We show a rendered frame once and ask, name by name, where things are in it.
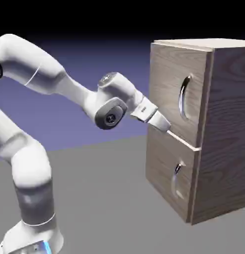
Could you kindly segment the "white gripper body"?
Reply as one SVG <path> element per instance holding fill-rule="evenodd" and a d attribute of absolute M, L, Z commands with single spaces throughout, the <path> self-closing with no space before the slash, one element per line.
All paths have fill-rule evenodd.
<path fill-rule="evenodd" d="M 159 110 L 153 114 L 148 123 L 162 132 L 167 132 L 171 127 L 170 122 Z"/>

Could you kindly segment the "large wooden cabinet door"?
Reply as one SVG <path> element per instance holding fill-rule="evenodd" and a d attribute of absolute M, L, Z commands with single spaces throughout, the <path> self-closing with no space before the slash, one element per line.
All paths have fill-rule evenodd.
<path fill-rule="evenodd" d="M 213 63 L 213 49 L 165 41 L 151 44 L 149 98 L 171 123 L 171 131 L 193 147 L 200 147 L 206 97 Z M 183 80 L 192 75 L 185 93 L 185 112 L 180 116 L 178 96 Z"/>

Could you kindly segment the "small wooden cabinet door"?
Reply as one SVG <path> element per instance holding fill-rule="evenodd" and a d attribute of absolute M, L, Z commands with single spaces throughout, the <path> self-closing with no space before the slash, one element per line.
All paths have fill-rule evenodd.
<path fill-rule="evenodd" d="M 190 222 L 199 150 L 192 150 L 169 134 L 148 127 L 146 177 L 161 196 L 186 223 Z M 178 188 L 184 199 L 171 192 L 171 178 L 180 161 L 185 166 L 178 173 Z"/>

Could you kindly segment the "light wood cabinet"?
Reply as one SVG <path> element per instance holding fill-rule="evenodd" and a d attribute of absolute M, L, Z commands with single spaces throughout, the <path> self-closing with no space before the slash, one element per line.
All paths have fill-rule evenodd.
<path fill-rule="evenodd" d="M 245 40 L 155 41 L 213 49 L 201 146 L 164 133 L 200 151 L 189 224 L 245 208 Z"/>

